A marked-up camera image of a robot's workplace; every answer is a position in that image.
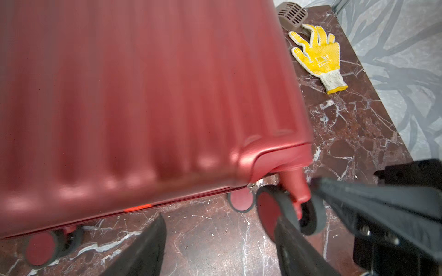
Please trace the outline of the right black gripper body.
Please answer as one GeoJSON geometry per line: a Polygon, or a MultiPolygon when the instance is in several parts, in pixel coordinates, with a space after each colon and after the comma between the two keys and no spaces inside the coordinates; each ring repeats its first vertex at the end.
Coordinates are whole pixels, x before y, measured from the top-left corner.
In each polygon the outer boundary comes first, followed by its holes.
{"type": "Polygon", "coordinates": [[[378,219],[359,217],[353,261],[367,276],[442,273],[442,162],[387,166],[374,174],[378,219]]]}

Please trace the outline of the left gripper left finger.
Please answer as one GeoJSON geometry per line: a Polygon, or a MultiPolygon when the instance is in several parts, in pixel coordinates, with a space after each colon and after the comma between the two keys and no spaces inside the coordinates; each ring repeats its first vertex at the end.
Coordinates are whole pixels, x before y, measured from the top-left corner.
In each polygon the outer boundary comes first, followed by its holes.
{"type": "Polygon", "coordinates": [[[103,276],[158,276],[160,275],[167,237],[162,215],[119,255],[116,261],[101,274],[103,276]]]}

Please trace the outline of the red hard-shell suitcase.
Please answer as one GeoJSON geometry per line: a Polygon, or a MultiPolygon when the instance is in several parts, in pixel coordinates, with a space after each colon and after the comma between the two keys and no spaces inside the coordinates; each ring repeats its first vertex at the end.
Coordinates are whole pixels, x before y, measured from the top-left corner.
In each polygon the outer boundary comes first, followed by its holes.
{"type": "Polygon", "coordinates": [[[242,195],[314,232],[313,131],[272,1],[2,1],[1,238],[40,269],[87,221],[242,195]]]}

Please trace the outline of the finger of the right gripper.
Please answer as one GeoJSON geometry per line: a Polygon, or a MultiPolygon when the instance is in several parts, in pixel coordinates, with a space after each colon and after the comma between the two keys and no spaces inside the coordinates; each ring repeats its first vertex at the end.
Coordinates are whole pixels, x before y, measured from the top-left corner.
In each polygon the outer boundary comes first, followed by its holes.
{"type": "Polygon", "coordinates": [[[313,178],[324,199],[356,237],[405,252],[442,250],[442,193],[425,186],[376,186],[313,178]]]}

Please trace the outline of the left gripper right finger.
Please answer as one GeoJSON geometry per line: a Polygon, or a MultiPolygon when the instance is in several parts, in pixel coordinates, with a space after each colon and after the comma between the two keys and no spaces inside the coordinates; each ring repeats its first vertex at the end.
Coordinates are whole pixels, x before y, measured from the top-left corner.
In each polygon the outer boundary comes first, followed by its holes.
{"type": "Polygon", "coordinates": [[[339,273],[317,252],[292,223],[280,216],[275,244],[283,276],[338,276],[339,273]]]}

